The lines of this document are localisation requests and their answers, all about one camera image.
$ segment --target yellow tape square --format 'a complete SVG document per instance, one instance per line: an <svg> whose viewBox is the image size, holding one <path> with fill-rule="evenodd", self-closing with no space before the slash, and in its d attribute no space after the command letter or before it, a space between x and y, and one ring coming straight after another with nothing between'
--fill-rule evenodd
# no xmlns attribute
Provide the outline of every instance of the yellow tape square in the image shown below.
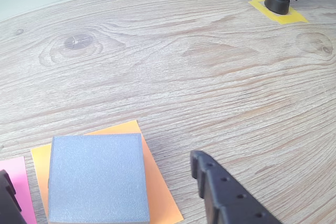
<svg viewBox="0 0 336 224"><path fill-rule="evenodd" d="M295 22L306 22L308 23L308 20L305 19L301 14L299 14L296 10L294 10L292 7L289 7L289 13L287 15L281 15L277 16L275 13L267 9L264 5L262 5L260 2L263 2L265 0L252 0L249 2L250 5L254 6L255 9L259 10L261 13L265 14L266 17L273 21L277 21L280 24L290 24Z"/></svg>

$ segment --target pink sticky note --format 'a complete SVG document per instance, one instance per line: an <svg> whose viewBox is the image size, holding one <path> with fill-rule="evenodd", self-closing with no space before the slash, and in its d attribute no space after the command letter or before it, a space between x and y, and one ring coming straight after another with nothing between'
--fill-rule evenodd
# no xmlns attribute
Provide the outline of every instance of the pink sticky note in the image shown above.
<svg viewBox="0 0 336 224"><path fill-rule="evenodd" d="M24 157L0 161L0 170L6 170L16 191L15 198L22 209L27 224L36 224L32 197L30 196L26 164Z"/></svg>

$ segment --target black rubber foot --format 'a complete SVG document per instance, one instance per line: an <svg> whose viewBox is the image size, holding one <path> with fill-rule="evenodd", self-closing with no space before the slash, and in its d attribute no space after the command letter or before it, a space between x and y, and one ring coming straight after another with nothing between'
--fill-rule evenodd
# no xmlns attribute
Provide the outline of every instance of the black rubber foot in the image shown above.
<svg viewBox="0 0 336 224"><path fill-rule="evenodd" d="M289 12L289 0L265 0L265 6L277 14L285 15Z"/></svg>

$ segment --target gray foam block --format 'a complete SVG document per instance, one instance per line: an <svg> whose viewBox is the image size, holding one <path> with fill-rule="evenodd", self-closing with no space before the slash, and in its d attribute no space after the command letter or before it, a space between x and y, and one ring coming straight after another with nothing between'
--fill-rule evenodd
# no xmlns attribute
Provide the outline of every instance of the gray foam block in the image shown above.
<svg viewBox="0 0 336 224"><path fill-rule="evenodd" d="M149 223L140 134L55 136L49 223Z"/></svg>

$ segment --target wooden table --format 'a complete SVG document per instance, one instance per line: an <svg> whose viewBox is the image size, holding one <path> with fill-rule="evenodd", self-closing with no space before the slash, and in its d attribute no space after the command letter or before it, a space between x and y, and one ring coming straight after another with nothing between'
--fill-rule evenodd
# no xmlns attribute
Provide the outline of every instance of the wooden table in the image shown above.
<svg viewBox="0 0 336 224"><path fill-rule="evenodd" d="M249 0L74 0L0 23L0 158L137 119L180 207L205 223L208 152L284 223L336 223L336 0L280 25Z"/></svg>

